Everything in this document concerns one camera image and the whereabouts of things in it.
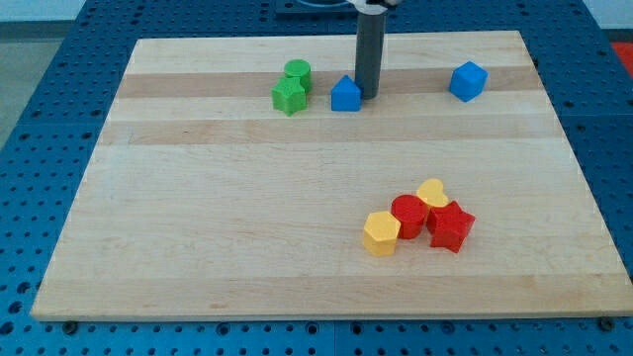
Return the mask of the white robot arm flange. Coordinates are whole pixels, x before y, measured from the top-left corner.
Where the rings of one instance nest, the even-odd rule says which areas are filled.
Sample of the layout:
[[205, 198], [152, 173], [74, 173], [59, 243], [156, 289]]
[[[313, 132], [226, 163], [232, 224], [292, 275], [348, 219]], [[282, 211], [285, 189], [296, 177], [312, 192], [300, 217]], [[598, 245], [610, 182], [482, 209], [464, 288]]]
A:
[[347, 0], [359, 13], [364, 15], [381, 15], [398, 7], [404, 0]]

